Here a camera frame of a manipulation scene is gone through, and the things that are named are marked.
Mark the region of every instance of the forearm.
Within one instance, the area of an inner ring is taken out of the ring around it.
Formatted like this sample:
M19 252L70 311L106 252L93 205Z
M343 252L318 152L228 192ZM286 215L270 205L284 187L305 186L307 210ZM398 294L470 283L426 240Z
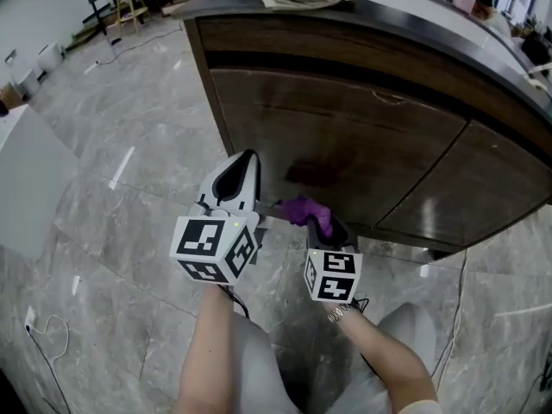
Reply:
M176 413L232 411L233 303L216 285L205 285L196 327L182 366Z
M386 385L393 413L418 400L436 401L431 377L411 349L379 331L357 310L346 311L338 324Z

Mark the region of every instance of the gray pants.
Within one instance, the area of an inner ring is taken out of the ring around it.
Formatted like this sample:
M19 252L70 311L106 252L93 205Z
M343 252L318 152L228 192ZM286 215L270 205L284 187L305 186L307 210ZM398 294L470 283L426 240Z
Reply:
M430 315L414 304L403 304L378 325L400 340L422 360L428 371L434 366L436 331ZM276 357L267 333L245 317L235 314L235 412L280 414L300 411L285 392ZM328 414L366 414L389 410L381 380L368 368L356 375Z

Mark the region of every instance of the qr-like marker cube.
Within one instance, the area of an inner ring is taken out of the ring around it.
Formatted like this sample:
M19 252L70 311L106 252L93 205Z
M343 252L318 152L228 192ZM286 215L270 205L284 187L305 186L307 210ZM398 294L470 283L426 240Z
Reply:
M362 254L310 249L304 281L312 300L349 304L361 278Z
M245 217L180 216L170 256L192 280L235 285L257 249Z

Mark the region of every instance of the cabinet handle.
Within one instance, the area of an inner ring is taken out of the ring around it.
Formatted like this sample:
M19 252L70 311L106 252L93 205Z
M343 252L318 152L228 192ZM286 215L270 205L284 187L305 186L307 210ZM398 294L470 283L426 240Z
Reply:
M376 98L378 98L382 103L385 103L385 104L389 104L390 106L399 106L401 104L405 104L405 103L408 103L407 100L401 98L401 97L395 97L393 95L385 95L385 97L388 97L388 98L391 98L391 99L395 99L397 100L396 102L393 102L393 101L387 101L383 95L379 95L378 92L376 91L372 91L372 95L374 95Z

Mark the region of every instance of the bracelet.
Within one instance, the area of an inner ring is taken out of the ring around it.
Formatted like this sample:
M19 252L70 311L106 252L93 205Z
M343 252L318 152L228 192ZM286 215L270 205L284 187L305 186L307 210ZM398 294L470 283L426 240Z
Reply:
M332 323L339 321L339 319L341 319L351 308L353 307L349 304L339 304L334 310L328 313L328 320Z

